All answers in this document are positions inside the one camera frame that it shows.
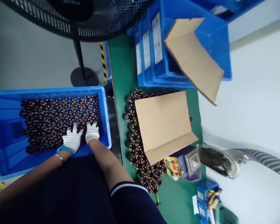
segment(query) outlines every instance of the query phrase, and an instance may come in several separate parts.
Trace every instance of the silver bracelet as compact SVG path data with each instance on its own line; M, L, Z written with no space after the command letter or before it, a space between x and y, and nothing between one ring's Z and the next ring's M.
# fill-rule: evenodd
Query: silver bracelet
M55 155L55 156L58 156L58 157L61 159L62 163L65 163L64 158L62 158L60 155L58 155L58 154L54 154L54 155Z

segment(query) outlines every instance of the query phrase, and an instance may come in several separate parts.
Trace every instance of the person's left hand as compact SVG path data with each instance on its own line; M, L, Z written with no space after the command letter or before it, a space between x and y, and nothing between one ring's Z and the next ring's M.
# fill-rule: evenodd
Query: person's left hand
M80 143L81 143L81 135L83 134L83 129L81 129L77 133L77 123L74 123L74 126L68 128L66 131L66 135L62 136L63 138L63 145L73 149L74 153L78 150Z

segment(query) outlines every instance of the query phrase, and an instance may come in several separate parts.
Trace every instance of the cardboard flap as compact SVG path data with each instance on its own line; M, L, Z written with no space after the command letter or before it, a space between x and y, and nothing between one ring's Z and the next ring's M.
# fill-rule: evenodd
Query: cardboard flap
M216 105L224 70L212 59L195 35L203 18L177 19L164 43L181 71L198 91Z
M135 106L150 164L198 140L191 129L184 91L136 100Z

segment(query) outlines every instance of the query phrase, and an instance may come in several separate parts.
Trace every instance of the fan base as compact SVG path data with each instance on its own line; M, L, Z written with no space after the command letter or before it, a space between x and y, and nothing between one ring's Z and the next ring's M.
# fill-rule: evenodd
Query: fan base
M71 82L74 87L79 86L98 86L99 80L96 73L90 68L84 68L86 80L83 79L81 68L76 68L71 74Z

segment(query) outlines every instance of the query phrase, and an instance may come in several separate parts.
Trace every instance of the worker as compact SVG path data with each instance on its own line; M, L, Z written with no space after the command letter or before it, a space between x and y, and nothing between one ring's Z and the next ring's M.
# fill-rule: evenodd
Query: worker
M147 189L99 141L96 122L87 122L85 135L94 154L71 159L82 133L75 123L56 154L0 192L0 223L166 223Z

